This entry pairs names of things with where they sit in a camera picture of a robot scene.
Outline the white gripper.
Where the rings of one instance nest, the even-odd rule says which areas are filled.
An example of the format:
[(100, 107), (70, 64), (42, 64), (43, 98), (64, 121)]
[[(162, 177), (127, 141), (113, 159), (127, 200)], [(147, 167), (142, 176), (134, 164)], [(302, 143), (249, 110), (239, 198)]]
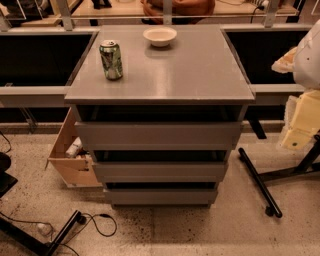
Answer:
[(300, 150), (320, 130), (320, 91), (307, 90), (290, 96), (285, 106), (285, 125), (279, 143), (283, 148)]

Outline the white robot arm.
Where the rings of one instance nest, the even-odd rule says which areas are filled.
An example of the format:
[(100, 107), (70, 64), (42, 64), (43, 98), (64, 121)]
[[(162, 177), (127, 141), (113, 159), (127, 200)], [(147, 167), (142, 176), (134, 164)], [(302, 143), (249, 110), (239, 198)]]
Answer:
[(283, 148), (302, 149), (320, 130), (320, 20), (271, 69), (292, 73), (295, 83), (304, 87), (300, 96), (290, 96), (286, 103), (280, 136)]

